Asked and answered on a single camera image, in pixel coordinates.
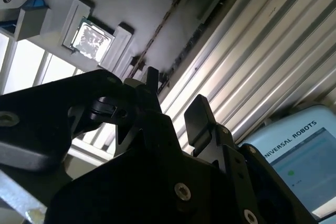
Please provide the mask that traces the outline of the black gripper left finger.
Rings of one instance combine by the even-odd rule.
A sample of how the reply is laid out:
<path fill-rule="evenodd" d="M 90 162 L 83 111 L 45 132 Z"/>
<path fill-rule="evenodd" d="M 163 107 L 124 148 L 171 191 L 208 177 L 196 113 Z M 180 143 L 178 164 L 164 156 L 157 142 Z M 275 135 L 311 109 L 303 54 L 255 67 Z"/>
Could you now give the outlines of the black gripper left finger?
<path fill-rule="evenodd" d="M 72 140 L 104 122 L 117 127 L 117 156 L 141 131 L 171 129 L 157 97 L 158 71 L 144 82 L 95 70 L 1 96 L 1 200 L 49 208 L 71 183 L 62 164 Z"/>

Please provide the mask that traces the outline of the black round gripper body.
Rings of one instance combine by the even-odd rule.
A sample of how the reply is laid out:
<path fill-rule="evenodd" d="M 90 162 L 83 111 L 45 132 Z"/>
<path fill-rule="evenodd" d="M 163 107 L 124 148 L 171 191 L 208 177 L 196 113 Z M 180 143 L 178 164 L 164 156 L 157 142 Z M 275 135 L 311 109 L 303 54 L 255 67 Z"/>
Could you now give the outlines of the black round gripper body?
<path fill-rule="evenodd" d="M 136 146 L 61 189 L 47 223 L 214 223 L 228 184 L 222 156 L 184 153 L 171 129 L 141 131 Z"/>

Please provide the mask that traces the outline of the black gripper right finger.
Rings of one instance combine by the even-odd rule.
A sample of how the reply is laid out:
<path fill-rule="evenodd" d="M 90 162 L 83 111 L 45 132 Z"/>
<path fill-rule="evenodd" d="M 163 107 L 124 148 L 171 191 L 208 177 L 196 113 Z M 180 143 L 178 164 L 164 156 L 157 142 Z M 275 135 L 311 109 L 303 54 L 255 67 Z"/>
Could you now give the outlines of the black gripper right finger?
<path fill-rule="evenodd" d="M 256 147 L 235 145 L 204 96 L 196 96 L 184 120 L 193 157 L 209 167 L 205 223 L 316 223 Z"/>

